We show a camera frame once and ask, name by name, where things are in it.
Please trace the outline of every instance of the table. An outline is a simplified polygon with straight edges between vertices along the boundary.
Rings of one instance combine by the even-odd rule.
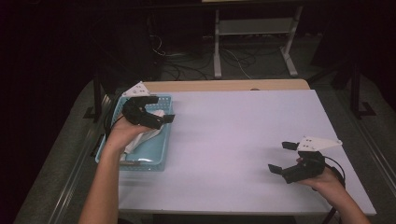
[[[172,94],[176,118],[163,172],[120,172],[120,210],[282,216],[329,212],[330,206],[317,192],[286,184],[267,166],[295,164],[297,153],[282,149],[282,141],[299,142],[305,134],[337,139],[315,91],[306,82],[218,80],[145,85],[152,92]],[[342,147],[322,153],[342,164],[347,190],[365,214],[374,215]]]

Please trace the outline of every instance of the plastic tray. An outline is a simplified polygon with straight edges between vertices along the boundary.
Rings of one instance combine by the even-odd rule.
[[[163,110],[165,114],[173,114],[172,97],[170,95],[157,95],[159,97],[158,104],[146,105],[148,112],[155,110]],[[123,105],[130,97],[121,97],[114,110],[114,123],[117,116],[122,110]],[[168,148],[168,139],[171,129],[171,123],[163,125],[161,132],[150,138],[148,141],[141,143],[134,151],[126,155],[125,161],[120,162],[120,170],[129,171],[163,171],[166,161],[166,152]],[[106,138],[102,139],[96,155],[96,162],[99,162],[102,149],[106,143]]]

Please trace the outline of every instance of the floor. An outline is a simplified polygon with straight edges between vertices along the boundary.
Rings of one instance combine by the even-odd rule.
[[[306,35],[294,40],[290,56],[299,73],[298,78],[308,79],[321,71],[322,68],[310,65],[320,39],[320,35]],[[279,47],[285,42],[285,37],[279,35],[234,36],[221,39],[222,79],[290,78],[279,52]],[[167,56],[163,64],[163,81],[213,79],[213,48],[210,44],[203,45],[200,52],[186,50],[165,53]],[[356,119],[348,108],[349,87],[334,90],[330,85],[334,75],[329,74],[316,81],[311,85],[311,89],[317,91],[332,126],[339,139],[343,139],[346,154],[375,207],[377,215],[369,217],[370,220],[377,224],[396,223],[395,174],[394,168],[391,167],[396,160],[396,150],[392,147],[396,146],[396,113],[382,99],[376,86],[362,77],[361,101],[368,102],[376,116]],[[93,130],[100,130],[102,127],[102,120],[92,124],[91,120],[82,118],[90,106],[91,83],[76,100],[69,119],[16,223],[77,222],[96,165],[90,156],[98,137],[98,133]],[[49,170],[61,156],[64,162],[62,167],[57,166],[55,177]],[[151,214],[120,212],[120,217],[134,223],[158,223],[155,221],[156,217]],[[321,223],[323,218],[324,216],[309,216],[295,217],[294,220],[298,224],[310,224]],[[238,222],[214,220],[207,220],[207,223],[265,223],[261,217],[238,219]],[[266,223],[279,222],[270,220]],[[331,223],[338,223],[337,218],[333,218]]]

